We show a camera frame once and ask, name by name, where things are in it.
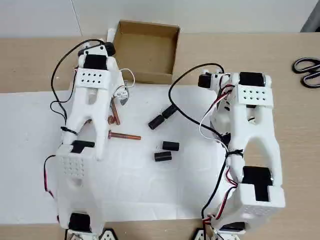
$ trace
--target white paper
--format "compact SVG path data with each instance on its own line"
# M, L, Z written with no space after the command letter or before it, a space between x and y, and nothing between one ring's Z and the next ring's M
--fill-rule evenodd
M106 221L200 218L211 195L224 150L198 132L196 124L176 112L155 130L148 122L169 105L167 85L137 84L125 106L117 104L121 125L113 132L142 140L112 138L106 159L97 168ZM60 91L61 99L69 92ZM197 86L176 86L172 98L188 115L200 120L216 94ZM0 94L0 224L56 223L56 203L44 191L43 164L61 142L63 118L49 110L51 92ZM90 126L81 139L94 140ZM162 141L179 142L172 160L155 162ZM53 165L47 163L48 187L55 190ZM210 207L214 211L227 184L222 181Z

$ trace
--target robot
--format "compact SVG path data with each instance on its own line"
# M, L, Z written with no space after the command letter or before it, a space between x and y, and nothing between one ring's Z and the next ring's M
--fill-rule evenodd
M69 239L115 239L104 230L102 202L94 192L91 165L102 161L108 143L108 115L113 98L126 102L129 92L124 83L112 43L86 45L79 52L72 109L62 129L62 144L55 157L57 170L56 202L58 220L68 230ZM95 142L78 140L88 120L95 128Z
M210 122L224 134L228 152L221 172L232 185L217 213L203 219L211 226L213 240L239 239L239 235L261 226L286 205L271 83L270 76L254 72L204 71L199 76L198 86L218 95ZM243 152L250 140L258 144L266 167L246 166ZM204 239L204 232L197 231L194 239Z

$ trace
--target black scissors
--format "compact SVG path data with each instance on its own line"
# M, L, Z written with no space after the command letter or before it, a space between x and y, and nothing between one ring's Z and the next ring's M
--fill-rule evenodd
M313 65L307 66L304 68L297 68L298 64L300 63L311 63ZM310 89L320 88L320 79L316 84L312 84L309 81L310 79L320 77L320 58L315 58L315 57L299 58L297 61L295 61L292 64L292 71L296 74L309 73L308 75L303 76L300 81L301 84L306 88L310 88Z

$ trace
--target cardboard box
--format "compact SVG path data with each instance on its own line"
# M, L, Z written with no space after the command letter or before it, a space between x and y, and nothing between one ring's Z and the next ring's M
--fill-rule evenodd
M133 71L138 83L171 84L180 28L174 25L120 20L115 58L120 69ZM123 72L125 79L132 79Z

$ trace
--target wooden desk surface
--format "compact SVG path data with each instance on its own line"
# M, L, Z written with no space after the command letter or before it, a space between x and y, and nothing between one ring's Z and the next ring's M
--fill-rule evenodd
M49 91L57 60L83 38L0 39L0 92ZM320 216L320 89L300 84L291 64L299 57L320 57L319 33L291 34L181 34L174 78L202 63L222 64L227 72L265 72L272 77L274 119L280 144L286 208L259 230L243 239L307 239L314 237ZM57 89L67 89L76 57L63 64ZM195 84L199 72L185 84ZM260 164L249 146L245 159ZM199 220L163 220L108 223L120 240L187 240ZM1 226L0 239L63 239L57 224Z

